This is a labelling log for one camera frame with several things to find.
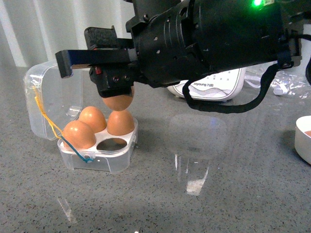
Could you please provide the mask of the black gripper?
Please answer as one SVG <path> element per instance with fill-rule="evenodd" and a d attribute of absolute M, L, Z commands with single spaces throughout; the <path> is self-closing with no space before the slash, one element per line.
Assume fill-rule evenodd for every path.
<path fill-rule="evenodd" d="M 299 65 L 300 32 L 291 19 L 301 2 L 277 0 L 135 0 L 126 24 L 137 51 L 138 82 L 181 80 L 276 61 Z"/>

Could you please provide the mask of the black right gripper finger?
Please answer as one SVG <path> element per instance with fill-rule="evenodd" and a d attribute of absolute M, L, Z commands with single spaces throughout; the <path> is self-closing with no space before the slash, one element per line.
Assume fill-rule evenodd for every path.
<path fill-rule="evenodd" d="M 118 38 L 114 26 L 111 28 L 88 27 L 84 31 L 89 50 L 128 50 L 134 47 L 133 40 Z M 131 81 L 127 63 L 95 65 L 89 71 L 90 79 L 95 83 L 98 93 L 103 98 L 120 95 L 134 96 L 134 83 Z"/>

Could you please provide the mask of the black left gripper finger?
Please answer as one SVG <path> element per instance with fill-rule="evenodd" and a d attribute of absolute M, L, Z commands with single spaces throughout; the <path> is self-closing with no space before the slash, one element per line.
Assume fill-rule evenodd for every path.
<path fill-rule="evenodd" d="M 130 63 L 137 59 L 135 49 L 62 50 L 55 54 L 61 78 L 69 78 L 74 69 L 96 65 Z"/>

